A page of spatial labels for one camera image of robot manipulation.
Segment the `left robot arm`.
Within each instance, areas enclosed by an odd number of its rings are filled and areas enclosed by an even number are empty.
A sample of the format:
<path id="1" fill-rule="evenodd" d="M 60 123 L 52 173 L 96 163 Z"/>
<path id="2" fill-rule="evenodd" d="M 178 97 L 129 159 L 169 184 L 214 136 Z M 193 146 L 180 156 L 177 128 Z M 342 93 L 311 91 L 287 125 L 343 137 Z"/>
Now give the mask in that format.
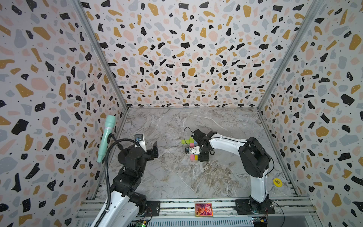
<path id="1" fill-rule="evenodd" d="M 141 145 L 123 148 L 118 145 L 120 152 L 118 162 L 123 165 L 112 183 L 108 171 L 105 171 L 107 200 L 92 223 L 93 227 L 146 227 L 154 212 L 147 205 L 147 197 L 137 193 L 141 184 L 148 161 L 158 158 L 158 143 L 152 149 L 143 149 Z"/>

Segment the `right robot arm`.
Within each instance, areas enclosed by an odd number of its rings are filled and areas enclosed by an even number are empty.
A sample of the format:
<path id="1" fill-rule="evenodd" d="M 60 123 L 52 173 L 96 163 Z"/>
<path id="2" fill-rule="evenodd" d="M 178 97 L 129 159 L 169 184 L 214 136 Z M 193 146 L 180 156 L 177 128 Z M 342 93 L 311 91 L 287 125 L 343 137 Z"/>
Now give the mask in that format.
<path id="1" fill-rule="evenodd" d="M 269 165 L 274 161 L 256 138 L 235 139 L 214 131 L 205 134 L 197 129 L 192 133 L 192 139 L 196 145 L 192 146 L 190 142 L 186 142 L 188 147 L 184 152 L 197 161 L 208 162 L 216 149 L 238 155 L 241 158 L 244 170 L 250 175 L 251 193 L 249 199 L 235 201 L 234 209 L 237 214 L 265 216 L 275 214 L 266 188 Z"/>

